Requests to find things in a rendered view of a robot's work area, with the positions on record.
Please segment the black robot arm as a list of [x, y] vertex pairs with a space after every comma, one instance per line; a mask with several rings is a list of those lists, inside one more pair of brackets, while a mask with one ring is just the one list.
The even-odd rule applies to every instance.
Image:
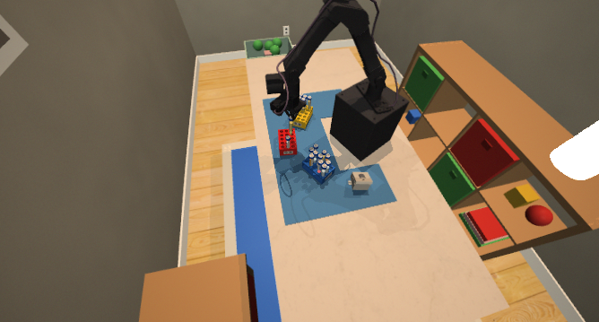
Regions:
[[[323, 0], [324, 5], [328, 1]], [[352, 34], [361, 61], [366, 67], [366, 69], [364, 67], [363, 69], [370, 80], [370, 83], [357, 83], [356, 87], [377, 114], [390, 111], [391, 107], [382, 97], [382, 88], [386, 88], [386, 72], [380, 64], [369, 33], [369, 16], [367, 12], [356, 0], [332, 0], [332, 2], [330, 6], [328, 5], [325, 8], [324, 5], [322, 6], [319, 13], [324, 8], [323, 11], [311, 25], [307, 34], [302, 38], [291, 55], [283, 61], [285, 71], [280, 73], [288, 85], [289, 95], [297, 95], [300, 92], [299, 77], [306, 69], [306, 64], [327, 35], [341, 22], [349, 29], [350, 34]], [[270, 109], [272, 111], [277, 109], [277, 113], [279, 113], [283, 110], [287, 100], [285, 83], [278, 73], [266, 74], [265, 80], [267, 81], [267, 94], [280, 93], [279, 97], [270, 102]], [[368, 91], [366, 92], [367, 89]], [[289, 96], [288, 104], [287, 107], [295, 109], [299, 105], [299, 95]]]

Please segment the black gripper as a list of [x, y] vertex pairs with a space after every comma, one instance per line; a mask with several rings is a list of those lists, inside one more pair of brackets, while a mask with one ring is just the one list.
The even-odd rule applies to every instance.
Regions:
[[[287, 116], [288, 117], [291, 116], [293, 120], [296, 119], [296, 117], [299, 114], [300, 110], [302, 108], [306, 107], [306, 105], [307, 105], [306, 101], [300, 99], [300, 93], [298, 93], [297, 95], [299, 95], [299, 105], [295, 109], [291, 109], [291, 108], [287, 107], [286, 110], [284, 110], [284, 112], [287, 114]], [[293, 97], [293, 96], [297, 96], [297, 95], [289, 95], [289, 96]]]

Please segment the light blue mat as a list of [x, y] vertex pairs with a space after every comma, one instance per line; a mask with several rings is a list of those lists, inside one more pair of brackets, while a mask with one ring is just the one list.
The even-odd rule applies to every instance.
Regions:
[[[270, 109], [270, 102], [277, 97], [263, 99], [285, 225], [397, 201], [379, 163], [339, 170], [320, 118], [333, 115], [335, 94], [340, 91], [342, 89], [303, 93], [312, 97], [313, 113], [306, 128], [293, 126], [297, 143], [294, 155], [280, 156], [279, 152], [278, 130], [289, 129], [289, 117], [285, 112], [277, 116]], [[335, 166], [334, 174], [323, 184], [302, 168], [302, 162], [309, 156], [309, 147], [314, 144], [318, 144], [318, 154], [327, 150], [331, 155], [329, 161]], [[368, 190], [352, 190], [348, 184], [352, 172], [368, 172], [373, 184]]]

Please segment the red rack with round wells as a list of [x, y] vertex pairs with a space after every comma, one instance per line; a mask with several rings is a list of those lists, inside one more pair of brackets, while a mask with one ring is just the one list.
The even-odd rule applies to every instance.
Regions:
[[[285, 137], [289, 135], [290, 139], [290, 148], [286, 148], [286, 140]], [[279, 137], [279, 152], [280, 156], [282, 155], [294, 155], [297, 154], [297, 143], [296, 143], [296, 135], [295, 128], [292, 129], [292, 134], [290, 135], [289, 129], [279, 129], [278, 130]]]

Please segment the blue tube rack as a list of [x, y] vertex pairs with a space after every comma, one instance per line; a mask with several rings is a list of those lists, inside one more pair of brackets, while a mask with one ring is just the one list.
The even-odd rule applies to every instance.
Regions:
[[[324, 177], [321, 176], [321, 172], [317, 172], [317, 162], [313, 162], [313, 166], [309, 166], [309, 157], [307, 157], [302, 162], [302, 168], [307, 171], [313, 178], [315, 178], [319, 183], [323, 184], [328, 178], [330, 178], [334, 174], [335, 166], [332, 164], [329, 167], [328, 173], [325, 174]], [[332, 169], [330, 169], [332, 168]]]

